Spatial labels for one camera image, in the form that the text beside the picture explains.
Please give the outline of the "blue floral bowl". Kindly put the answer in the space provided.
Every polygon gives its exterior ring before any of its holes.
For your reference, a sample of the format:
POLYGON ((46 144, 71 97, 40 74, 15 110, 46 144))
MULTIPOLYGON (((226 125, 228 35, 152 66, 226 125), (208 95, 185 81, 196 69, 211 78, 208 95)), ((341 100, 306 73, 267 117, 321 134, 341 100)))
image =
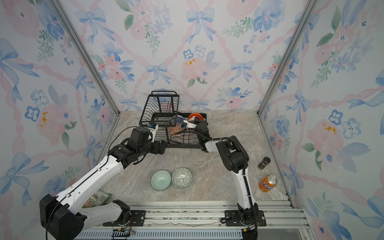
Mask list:
POLYGON ((176 126, 177 124, 182 125, 185 118, 183 116, 177 115, 170 119, 171 126, 176 126))

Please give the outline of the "orange bowl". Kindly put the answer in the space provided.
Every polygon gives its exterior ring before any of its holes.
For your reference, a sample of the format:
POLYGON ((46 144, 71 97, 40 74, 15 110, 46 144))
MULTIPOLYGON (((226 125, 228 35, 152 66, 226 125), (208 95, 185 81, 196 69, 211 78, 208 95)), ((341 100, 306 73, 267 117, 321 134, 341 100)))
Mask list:
POLYGON ((202 121, 204 118, 201 114, 198 113, 192 113, 188 116, 188 122, 193 123, 195 121, 202 121))

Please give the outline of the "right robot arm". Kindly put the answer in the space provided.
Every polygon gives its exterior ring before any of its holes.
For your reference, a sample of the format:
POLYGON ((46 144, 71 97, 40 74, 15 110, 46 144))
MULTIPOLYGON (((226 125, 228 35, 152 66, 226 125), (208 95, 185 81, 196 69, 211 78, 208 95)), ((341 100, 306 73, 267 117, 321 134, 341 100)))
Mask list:
POLYGON ((251 191, 248 178, 249 155, 236 136, 211 138, 208 123, 204 120, 184 120, 183 133, 198 137, 200 149, 205 153, 218 153, 225 168, 231 172, 238 196, 240 221, 243 225, 257 227, 258 206, 251 191))

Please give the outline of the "pale green bowl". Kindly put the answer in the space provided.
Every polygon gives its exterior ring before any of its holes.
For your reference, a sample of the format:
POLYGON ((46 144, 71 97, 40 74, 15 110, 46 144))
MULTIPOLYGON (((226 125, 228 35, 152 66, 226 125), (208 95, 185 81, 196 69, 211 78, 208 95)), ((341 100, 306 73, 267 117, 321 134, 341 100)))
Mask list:
POLYGON ((172 181, 172 177, 169 172, 160 170, 153 174, 151 178, 151 186, 156 191, 163 191, 167 189, 172 181))

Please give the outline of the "white brown patterned bowl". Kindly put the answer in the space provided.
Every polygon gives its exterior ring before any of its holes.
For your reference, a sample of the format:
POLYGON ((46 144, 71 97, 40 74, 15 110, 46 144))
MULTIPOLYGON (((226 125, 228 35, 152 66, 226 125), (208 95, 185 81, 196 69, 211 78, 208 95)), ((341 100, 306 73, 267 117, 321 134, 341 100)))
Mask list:
POLYGON ((188 122, 192 124, 195 124, 198 120, 200 120, 198 116, 192 116, 188 118, 188 122))

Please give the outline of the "red white patterned bowl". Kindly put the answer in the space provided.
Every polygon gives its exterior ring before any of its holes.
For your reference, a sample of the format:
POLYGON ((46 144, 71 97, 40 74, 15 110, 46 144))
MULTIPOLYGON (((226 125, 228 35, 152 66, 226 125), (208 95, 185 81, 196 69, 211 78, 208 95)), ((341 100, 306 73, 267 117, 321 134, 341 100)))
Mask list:
POLYGON ((181 137, 185 134, 184 132, 184 128, 182 127, 181 124, 177 123, 175 126, 173 127, 168 127, 168 132, 171 136, 174 136, 174 137, 181 137))

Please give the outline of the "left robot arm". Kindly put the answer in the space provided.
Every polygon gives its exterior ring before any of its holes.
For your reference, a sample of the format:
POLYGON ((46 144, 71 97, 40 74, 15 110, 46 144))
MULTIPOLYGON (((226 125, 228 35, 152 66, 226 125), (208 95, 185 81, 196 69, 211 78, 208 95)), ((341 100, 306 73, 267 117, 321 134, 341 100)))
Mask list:
POLYGON ((107 155, 92 170, 67 189, 40 200, 41 225, 46 236, 56 240, 73 240, 82 231, 113 223, 126 227, 132 222, 130 207, 121 200, 85 209, 83 206, 100 187, 129 165, 137 165, 147 154, 162 155, 167 143, 156 141, 159 126, 133 127, 129 138, 110 146, 107 155))

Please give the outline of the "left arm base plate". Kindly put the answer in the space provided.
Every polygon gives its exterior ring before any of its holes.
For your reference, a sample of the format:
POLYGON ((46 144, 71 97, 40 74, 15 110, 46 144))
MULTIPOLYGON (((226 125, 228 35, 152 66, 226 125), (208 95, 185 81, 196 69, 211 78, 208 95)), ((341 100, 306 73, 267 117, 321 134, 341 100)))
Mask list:
POLYGON ((124 212, 114 222, 103 223, 103 227, 142 227, 146 217, 145 210, 130 210, 124 212))

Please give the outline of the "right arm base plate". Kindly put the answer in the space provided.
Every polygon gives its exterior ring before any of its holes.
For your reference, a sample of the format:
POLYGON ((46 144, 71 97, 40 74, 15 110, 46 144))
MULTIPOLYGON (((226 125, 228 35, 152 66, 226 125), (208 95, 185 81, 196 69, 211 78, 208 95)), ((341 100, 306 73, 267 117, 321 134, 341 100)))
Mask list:
POLYGON ((253 214, 252 210, 249 211, 225 211, 225 216, 221 218, 221 224, 225 224, 227 227, 245 227, 250 228, 255 224, 257 227, 266 227, 266 217, 263 211, 256 211, 253 214))

